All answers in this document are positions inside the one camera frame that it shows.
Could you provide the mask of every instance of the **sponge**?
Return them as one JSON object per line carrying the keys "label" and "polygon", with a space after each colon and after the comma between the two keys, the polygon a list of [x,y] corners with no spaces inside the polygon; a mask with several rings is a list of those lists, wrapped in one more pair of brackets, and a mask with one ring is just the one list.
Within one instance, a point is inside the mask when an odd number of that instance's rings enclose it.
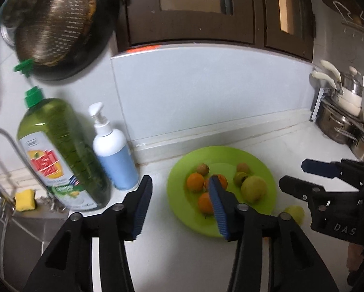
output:
{"label": "sponge", "polygon": [[15,195],[16,200],[16,210],[18,212],[22,212],[24,210],[34,210],[36,207],[35,204],[35,191],[32,189],[27,189],[23,192],[16,192]]}

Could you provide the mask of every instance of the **metal pipe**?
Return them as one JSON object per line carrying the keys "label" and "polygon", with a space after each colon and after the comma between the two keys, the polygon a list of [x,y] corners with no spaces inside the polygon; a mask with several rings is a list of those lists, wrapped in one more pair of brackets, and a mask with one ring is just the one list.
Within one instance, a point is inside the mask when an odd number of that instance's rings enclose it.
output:
{"label": "metal pipe", "polygon": [[[14,148],[17,156],[19,156],[19,158],[21,159],[21,161],[24,163],[24,165],[28,168],[28,170],[31,172],[31,174],[33,175],[33,177],[36,179],[36,181],[46,190],[47,195],[55,200],[55,196],[53,195],[52,192],[50,192],[47,188],[47,186],[44,184],[44,182],[40,179],[40,177],[37,175],[37,173],[33,170],[33,168],[31,167],[31,165],[28,162],[28,159],[24,156],[24,154],[22,153],[22,151],[19,149],[19,147],[17,146],[17,144],[15,143],[15,141],[13,140],[13,138],[10,136],[10,134],[5,131],[4,129],[0,128],[0,134],[3,135],[8,141],[9,143],[12,145],[12,147]],[[5,195],[7,195],[9,197],[9,195],[6,193],[6,191],[4,190],[4,188],[0,185],[0,192],[2,193],[2,195],[5,197]],[[9,200],[5,197],[5,199],[7,201],[9,201],[10,203],[12,203],[14,205],[13,200],[9,197]]]}

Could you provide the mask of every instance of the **dish soap bottle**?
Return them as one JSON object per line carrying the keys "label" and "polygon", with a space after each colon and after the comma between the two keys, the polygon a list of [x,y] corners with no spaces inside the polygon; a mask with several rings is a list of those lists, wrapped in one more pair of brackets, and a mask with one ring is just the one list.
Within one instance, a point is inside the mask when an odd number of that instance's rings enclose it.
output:
{"label": "dish soap bottle", "polygon": [[110,200],[110,181],[81,132],[72,107],[44,98],[40,88],[26,92],[17,132],[32,168],[49,191],[70,210],[93,210]]}
{"label": "dish soap bottle", "polygon": [[119,190],[129,190],[138,184],[139,174],[124,133],[113,129],[109,120],[101,115],[103,106],[98,102],[89,107],[89,114],[95,119],[94,128],[97,132],[93,149],[114,186]]}

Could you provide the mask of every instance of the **white countertop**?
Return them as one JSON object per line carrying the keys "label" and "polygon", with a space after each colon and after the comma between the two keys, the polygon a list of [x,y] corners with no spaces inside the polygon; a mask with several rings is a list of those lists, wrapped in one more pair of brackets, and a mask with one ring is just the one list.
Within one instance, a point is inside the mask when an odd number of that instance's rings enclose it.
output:
{"label": "white countertop", "polygon": [[[305,122],[230,145],[245,150],[263,161],[274,179],[291,175],[324,185],[329,191],[355,190],[345,182],[304,173],[301,163],[306,158],[330,162],[341,158],[355,159],[347,146],[326,137],[315,124]],[[140,173],[153,180],[153,194],[142,234],[133,243],[126,242],[126,252],[136,292],[224,292],[230,278],[236,242],[210,238],[195,233],[180,222],[171,211],[166,194],[168,174],[180,157],[141,166]],[[121,202],[126,192],[113,189],[110,205]],[[278,189],[273,215],[290,204],[303,206],[306,217],[303,231],[327,265],[340,291],[346,284],[348,243],[310,229],[307,203]],[[97,214],[100,211],[85,213]],[[267,246],[263,250],[263,272],[267,271]],[[98,240],[93,241],[93,285],[101,291],[98,268]],[[262,275],[261,291],[266,291],[267,276]]]}

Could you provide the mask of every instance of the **wooden cabinet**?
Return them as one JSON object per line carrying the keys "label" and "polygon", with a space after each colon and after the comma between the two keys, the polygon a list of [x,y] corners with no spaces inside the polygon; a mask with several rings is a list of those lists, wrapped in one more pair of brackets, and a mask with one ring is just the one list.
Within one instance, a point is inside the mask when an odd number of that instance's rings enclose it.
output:
{"label": "wooden cabinet", "polygon": [[175,42],[272,48],[312,60],[310,0],[127,0],[118,50]]}

